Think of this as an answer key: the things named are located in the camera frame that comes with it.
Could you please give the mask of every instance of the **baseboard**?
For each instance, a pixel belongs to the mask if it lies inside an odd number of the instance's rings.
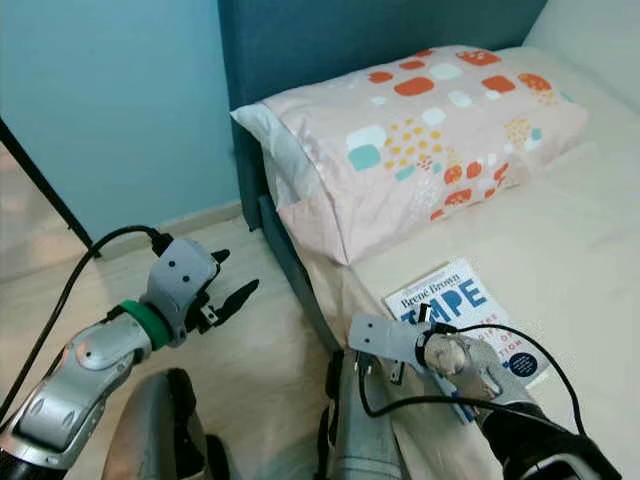
[[[242,215],[241,203],[239,201],[231,202],[226,205],[213,207],[202,212],[170,220],[158,225],[156,228],[161,232],[168,232],[173,236],[180,236],[216,223],[231,220],[240,215]],[[146,246],[149,246],[149,239],[146,235],[128,235],[114,239],[102,248],[101,253],[105,260],[111,260]]]

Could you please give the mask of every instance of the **patterned pillowcase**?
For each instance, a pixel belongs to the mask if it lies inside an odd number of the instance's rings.
[[[521,183],[567,150],[587,120],[540,73],[464,46],[263,103],[324,187],[279,214],[298,243],[343,264]]]

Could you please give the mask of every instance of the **wire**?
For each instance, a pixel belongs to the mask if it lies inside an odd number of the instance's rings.
[[[447,397],[444,395],[420,395],[416,397],[403,398],[402,400],[398,400],[396,402],[392,402],[388,405],[385,405],[379,410],[373,410],[369,405],[369,401],[367,400],[367,395],[365,393],[365,370],[363,368],[358,369],[358,387],[360,390],[360,400],[362,401],[362,407],[364,408],[365,413],[372,417],[381,417],[388,413],[393,412],[402,407],[406,407],[409,405],[419,405],[423,403],[444,403],[444,404],[455,404],[455,405],[467,405],[470,407],[484,408],[486,410],[493,410],[498,412],[506,412],[512,415],[517,415],[519,417],[526,418],[528,420],[533,420],[538,423],[541,423],[547,427],[553,428],[559,432],[566,433],[567,430],[562,428],[560,425],[556,425],[549,420],[546,420],[541,417],[536,417],[535,415],[528,414],[526,412],[522,412],[517,409],[517,407],[512,407],[509,405],[499,405],[493,402],[487,402],[485,400],[478,400],[475,398],[467,398],[467,397]]]
[[[580,413],[580,402],[578,401],[578,395],[576,394],[576,391],[573,389],[573,385],[571,385],[569,378],[562,370],[562,367],[560,367],[560,364],[558,364],[556,359],[553,358],[553,356],[547,351],[547,349],[544,348],[542,345],[540,345],[540,343],[538,343],[536,340],[531,338],[526,333],[523,333],[519,330],[516,330],[515,328],[508,327],[506,325],[499,325],[495,323],[484,323],[479,325],[471,325],[470,327],[459,328],[458,333],[470,332],[472,330],[479,330],[482,328],[495,328],[496,330],[505,330],[507,332],[515,333],[516,335],[524,338],[527,342],[531,343],[531,345],[536,347],[540,351],[540,353],[542,353],[547,358],[547,360],[549,360],[549,363],[553,365],[553,368],[555,368],[556,372],[558,372],[558,376],[562,380],[562,383],[564,383],[564,386],[567,388],[567,392],[569,392],[569,396],[571,397],[571,405],[573,407],[573,418],[574,418],[574,421],[576,422],[576,428],[578,429],[578,433],[580,433],[580,435],[587,436],[587,432],[585,431],[584,425],[582,423],[582,415]]]
[[[60,297],[58,298],[58,303],[56,303],[56,306],[53,308],[53,311],[49,316],[49,320],[47,320],[47,323],[45,323],[44,327],[42,328],[40,335],[38,336],[33,347],[31,348],[31,352],[29,353],[29,356],[27,357],[24,364],[22,365],[22,368],[20,369],[20,373],[18,373],[18,376],[13,381],[13,385],[11,386],[9,393],[7,393],[7,396],[4,398],[2,402],[2,406],[0,406],[0,422],[2,422],[2,420],[4,419],[5,415],[9,411],[9,408],[11,407],[11,404],[13,403],[13,400],[15,399],[16,395],[20,391],[20,388],[22,388],[22,384],[27,378],[29,370],[31,370],[31,367],[33,366],[33,363],[35,362],[38,354],[40,353],[40,350],[42,349],[44,342],[47,340],[47,337],[49,336],[49,334],[51,333],[51,330],[56,324],[56,321],[58,320],[58,317],[62,312],[62,308],[67,303],[67,299],[69,298],[71,289],[73,288],[76,280],[80,276],[80,273],[82,273],[82,270],[84,269],[84,267],[87,265],[87,263],[89,263],[89,260],[91,260],[91,258],[93,258],[96,254],[98,254],[100,249],[104,247],[107,243],[109,243],[111,240],[121,235],[125,235],[127,233],[134,233],[134,232],[146,233],[151,238],[151,240],[155,240],[160,237],[160,232],[158,232],[155,228],[147,227],[145,225],[130,225],[127,227],[118,228],[113,232],[107,233],[104,237],[102,237],[96,243],[91,245],[91,247],[89,247],[89,249],[85,252],[85,254],[80,258],[75,268],[73,269],[73,272],[71,272],[71,275],[67,280],[67,283],[62,289],[62,293],[60,293]]]

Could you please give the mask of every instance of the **mattress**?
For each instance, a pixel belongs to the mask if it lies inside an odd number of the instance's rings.
[[[296,248],[342,344],[355,312],[389,315],[383,297],[449,260],[466,258],[513,324],[554,353],[580,396],[587,432],[625,477],[635,478],[640,118],[539,50],[508,49],[502,56],[545,73],[587,108],[582,143],[530,183],[349,267]],[[389,395],[422,393],[419,383],[410,376]],[[424,388],[436,392],[434,385]],[[557,377],[549,375],[531,393],[550,418],[573,429]],[[502,478],[477,427],[461,425],[448,407],[405,408],[394,427],[414,480]]]

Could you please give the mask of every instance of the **white book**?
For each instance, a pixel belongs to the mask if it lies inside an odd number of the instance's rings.
[[[448,323],[458,328],[479,323],[510,325],[504,308],[491,296],[465,259],[455,260],[439,270],[384,299],[393,317],[401,322],[417,323],[420,304],[430,305],[430,322]],[[489,343],[498,353],[503,367],[525,386],[549,365],[533,345],[515,334],[492,328],[472,330],[470,337]],[[434,378],[445,395],[455,397],[456,389],[444,377]],[[454,406],[461,420],[470,421],[469,409]]]

